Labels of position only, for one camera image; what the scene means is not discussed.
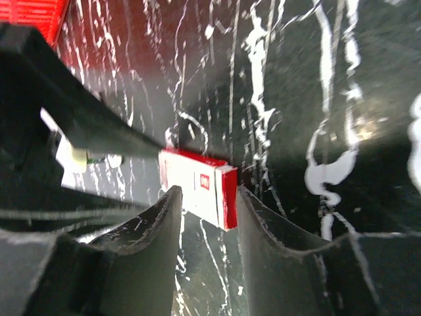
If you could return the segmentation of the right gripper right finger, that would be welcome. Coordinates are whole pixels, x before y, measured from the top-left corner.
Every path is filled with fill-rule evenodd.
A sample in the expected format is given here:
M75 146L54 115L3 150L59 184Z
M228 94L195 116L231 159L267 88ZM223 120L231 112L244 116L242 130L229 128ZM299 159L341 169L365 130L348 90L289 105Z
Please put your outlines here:
M251 315L419 315L420 235L348 233L331 242L237 189Z

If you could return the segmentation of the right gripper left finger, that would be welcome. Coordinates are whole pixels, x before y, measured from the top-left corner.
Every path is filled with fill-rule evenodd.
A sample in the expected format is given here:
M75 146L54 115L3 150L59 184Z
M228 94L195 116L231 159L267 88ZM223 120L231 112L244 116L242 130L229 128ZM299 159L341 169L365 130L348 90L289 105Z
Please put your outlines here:
M2 315L169 315L182 190L89 244L1 232Z

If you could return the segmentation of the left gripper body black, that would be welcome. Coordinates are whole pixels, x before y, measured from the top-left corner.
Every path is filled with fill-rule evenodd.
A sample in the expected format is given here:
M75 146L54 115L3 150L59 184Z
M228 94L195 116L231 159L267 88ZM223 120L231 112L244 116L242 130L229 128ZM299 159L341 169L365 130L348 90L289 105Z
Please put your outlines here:
M51 154L50 136L42 120L23 160L7 160L1 154L4 171L17 180L30 179L16 201L1 204L2 219L63 223L65 229L76 230L87 225L118 224L142 212L140 205L63 188L64 169Z

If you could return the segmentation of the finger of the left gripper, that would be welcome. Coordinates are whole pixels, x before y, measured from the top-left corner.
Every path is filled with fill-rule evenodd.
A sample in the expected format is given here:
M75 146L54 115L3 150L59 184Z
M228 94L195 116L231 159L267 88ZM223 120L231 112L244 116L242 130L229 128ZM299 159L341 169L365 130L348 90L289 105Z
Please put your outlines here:
M40 32L1 24L1 154L23 160L45 109L75 148L155 157L162 146L84 88Z

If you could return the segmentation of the staple box red white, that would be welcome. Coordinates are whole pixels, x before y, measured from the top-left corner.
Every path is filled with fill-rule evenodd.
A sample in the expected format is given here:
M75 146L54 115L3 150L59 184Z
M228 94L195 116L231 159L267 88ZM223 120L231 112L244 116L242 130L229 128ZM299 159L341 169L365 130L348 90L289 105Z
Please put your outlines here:
M215 227L237 227L237 167L227 161L168 148L159 153L161 185L182 188L182 207Z

